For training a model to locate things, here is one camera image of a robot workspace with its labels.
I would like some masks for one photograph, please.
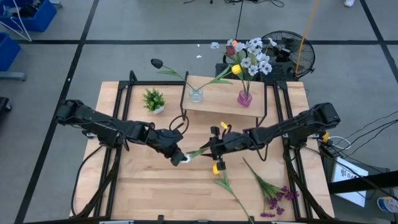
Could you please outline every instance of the white shoe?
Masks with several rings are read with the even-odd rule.
[[[344,2],[344,5],[347,6],[347,7],[351,7],[351,6],[354,5],[354,2],[355,2],[355,0],[346,0]]]

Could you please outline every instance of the yellow tulip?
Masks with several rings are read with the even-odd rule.
[[[241,70],[241,66],[240,65],[232,66],[232,73],[233,74],[237,75],[237,74],[239,74],[241,72],[242,72],[242,70]]]

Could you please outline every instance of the glass vase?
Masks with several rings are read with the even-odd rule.
[[[189,99],[192,103],[199,103],[203,100],[203,90],[200,89],[198,91],[194,89],[189,90]]]
[[[250,106],[251,100],[253,97],[250,93],[245,93],[244,90],[241,90],[238,95],[238,103],[239,105],[243,106],[244,108],[248,108]]]

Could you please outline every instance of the white pot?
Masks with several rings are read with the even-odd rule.
[[[158,114],[164,110],[164,106],[161,106],[160,108],[156,109],[153,111],[154,114]]]

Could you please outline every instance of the wooden shelf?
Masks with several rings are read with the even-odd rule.
[[[198,77],[189,75],[187,81],[193,87],[199,87],[209,82],[213,78]],[[243,89],[241,80],[228,80],[229,84],[210,84],[203,88],[203,101],[192,103],[189,99],[190,87],[187,85],[183,96],[182,108],[184,110],[205,111],[214,113],[236,114],[253,117],[263,117],[265,115],[264,102],[264,83],[251,82],[250,93],[253,100],[248,108],[238,104],[239,92]]]

